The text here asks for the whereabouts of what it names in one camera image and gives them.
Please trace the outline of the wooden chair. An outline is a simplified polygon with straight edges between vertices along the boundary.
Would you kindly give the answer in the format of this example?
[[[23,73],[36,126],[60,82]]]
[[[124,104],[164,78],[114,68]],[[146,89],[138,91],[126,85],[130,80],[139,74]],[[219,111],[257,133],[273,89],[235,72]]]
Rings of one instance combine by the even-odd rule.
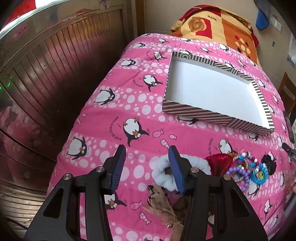
[[[290,114],[295,107],[295,91],[296,87],[293,82],[288,77],[288,74],[285,72],[278,89],[281,100],[285,107],[285,112]]]

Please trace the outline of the wall poster chart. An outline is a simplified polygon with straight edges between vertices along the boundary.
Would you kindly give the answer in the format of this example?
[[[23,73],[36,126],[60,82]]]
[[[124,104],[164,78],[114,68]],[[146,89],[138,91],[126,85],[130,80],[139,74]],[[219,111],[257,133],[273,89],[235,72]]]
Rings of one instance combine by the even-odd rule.
[[[296,65],[296,39],[293,36],[293,33],[291,33],[290,36],[290,45],[288,49],[287,60],[292,66]]]

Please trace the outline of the orange red floral quilt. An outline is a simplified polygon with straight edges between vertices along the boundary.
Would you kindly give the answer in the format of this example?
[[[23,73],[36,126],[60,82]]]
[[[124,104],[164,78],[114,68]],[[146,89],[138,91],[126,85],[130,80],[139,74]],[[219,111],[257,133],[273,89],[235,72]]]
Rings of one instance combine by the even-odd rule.
[[[171,26],[171,36],[224,44],[259,65],[251,23],[228,10],[211,5],[190,8]]]

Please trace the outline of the striped white shallow box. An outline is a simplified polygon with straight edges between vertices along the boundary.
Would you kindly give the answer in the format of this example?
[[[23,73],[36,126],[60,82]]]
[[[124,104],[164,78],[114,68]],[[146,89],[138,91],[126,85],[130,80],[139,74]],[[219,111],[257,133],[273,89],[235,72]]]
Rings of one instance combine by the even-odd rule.
[[[252,77],[181,52],[172,53],[162,110],[258,135],[275,131],[266,100]]]

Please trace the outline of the red satin bow clip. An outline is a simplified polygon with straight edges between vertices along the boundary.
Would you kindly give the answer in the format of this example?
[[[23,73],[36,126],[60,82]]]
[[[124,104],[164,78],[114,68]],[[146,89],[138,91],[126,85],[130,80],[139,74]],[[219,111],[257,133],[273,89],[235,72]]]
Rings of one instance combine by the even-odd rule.
[[[211,175],[221,177],[232,166],[233,158],[228,154],[214,154],[205,158],[210,168]]]

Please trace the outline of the white fluffy scrunchie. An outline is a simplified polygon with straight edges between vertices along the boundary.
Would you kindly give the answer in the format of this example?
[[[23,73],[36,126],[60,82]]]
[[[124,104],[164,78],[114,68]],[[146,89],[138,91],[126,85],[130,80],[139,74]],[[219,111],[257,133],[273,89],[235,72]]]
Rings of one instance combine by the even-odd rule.
[[[180,156],[188,159],[192,167],[197,167],[207,175],[211,175],[211,167],[207,160],[186,154],[180,154]],[[152,177],[158,186],[161,186],[170,192],[178,191],[176,182],[171,172],[168,154],[159,157],[155,168],[152,171]]]

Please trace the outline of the leopard print bow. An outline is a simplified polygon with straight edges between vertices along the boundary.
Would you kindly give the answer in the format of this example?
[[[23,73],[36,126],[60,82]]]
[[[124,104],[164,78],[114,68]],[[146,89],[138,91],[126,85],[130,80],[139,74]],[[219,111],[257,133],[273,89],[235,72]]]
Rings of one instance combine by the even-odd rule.
[[[149,196],[143,208],[158,217],[162,224],[172,229],[170,240],[180,240],[189,205],[189,198],[181,196],[174,204],[165,188],[156,184],[147,186]]]

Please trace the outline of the pink penguin blanket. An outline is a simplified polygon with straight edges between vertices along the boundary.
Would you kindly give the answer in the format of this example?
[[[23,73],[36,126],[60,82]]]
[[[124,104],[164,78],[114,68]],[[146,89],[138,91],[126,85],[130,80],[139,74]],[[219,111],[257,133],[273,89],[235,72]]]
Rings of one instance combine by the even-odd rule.
[[[172,53],[180,52],[214,61],[252,77],[267,103],[275,125],[269,136],[162,111]],[[186,158],[194,157],[214,171],[211,156],[264,155],[277,167],[264,184],[250,183],[245,195],[269,237],[286,220],[284,199],[295,174],[282,149],[288,141],[283,103],[264,71],[232,47],[202,40],[161,34],[144,34],[126,47],[122,57],[82,108],[58,155],[49,188],[66,174],[89,173],[114,155],[119,145],[127,149],[119,187],[105,204],[114,240],[169,240],[171,231],[144,209],[148,186],[156,182],[168,147],[175,145]]]

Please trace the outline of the brown wooden headboard panel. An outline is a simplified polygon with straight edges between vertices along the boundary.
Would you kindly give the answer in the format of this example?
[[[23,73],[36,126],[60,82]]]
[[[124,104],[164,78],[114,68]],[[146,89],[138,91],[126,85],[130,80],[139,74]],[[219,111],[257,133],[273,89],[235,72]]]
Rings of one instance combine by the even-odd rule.
[[[17,44],[1,68],[1,187],[47,190],[83,105],[127,42],[124,9],[114,6]]]

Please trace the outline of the black smartphone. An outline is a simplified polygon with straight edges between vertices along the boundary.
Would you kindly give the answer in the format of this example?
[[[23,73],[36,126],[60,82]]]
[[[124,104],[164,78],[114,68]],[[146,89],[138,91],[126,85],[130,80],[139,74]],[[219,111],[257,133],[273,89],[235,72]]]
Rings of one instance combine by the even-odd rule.
[[[285,124],[286,124],[286,129],[285,129],[285,132],[288,133],[288,136],[289,136],[289,139],[290,139],[290,142],[291,143],[295,143],[295,137],[294,137],[294,133],[293,133],[293,130],[292,130],[292,125],[290,123],[290,119],[287,115],[287,113],[285,111],[283,111],[283,116],[285,118]]]

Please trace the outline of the blue grey hanging cloth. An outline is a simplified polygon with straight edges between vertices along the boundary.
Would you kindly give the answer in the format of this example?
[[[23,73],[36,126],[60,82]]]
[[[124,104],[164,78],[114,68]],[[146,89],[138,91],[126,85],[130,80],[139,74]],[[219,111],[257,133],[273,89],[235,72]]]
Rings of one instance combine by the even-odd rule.
[[[254,0],[258,8],[256,27],[262,31],[269,26],[270,2],[268,0]]]

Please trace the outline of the white wall switch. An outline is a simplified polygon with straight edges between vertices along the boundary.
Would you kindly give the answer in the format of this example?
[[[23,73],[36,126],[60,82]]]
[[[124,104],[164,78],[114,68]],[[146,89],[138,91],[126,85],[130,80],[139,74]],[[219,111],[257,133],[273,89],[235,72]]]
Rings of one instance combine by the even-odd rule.
[[[281,32],[282,25],[281,23],[277,20],[276,16],[270,15],[269,16],[269,22],[271,23],[272,26],[274,26],[279,32]]]

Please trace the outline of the black scrunchie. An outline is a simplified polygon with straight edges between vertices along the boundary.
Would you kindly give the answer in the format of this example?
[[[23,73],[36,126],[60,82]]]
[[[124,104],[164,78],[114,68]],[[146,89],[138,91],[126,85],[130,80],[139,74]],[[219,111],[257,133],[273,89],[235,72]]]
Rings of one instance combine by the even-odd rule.
[[[273,154],[269,153],[262,157],[261,160],[262,164],[266,165],[268,174],[271,176],[275,173],[277,164],[276,164],[276,158],[273,156]]]

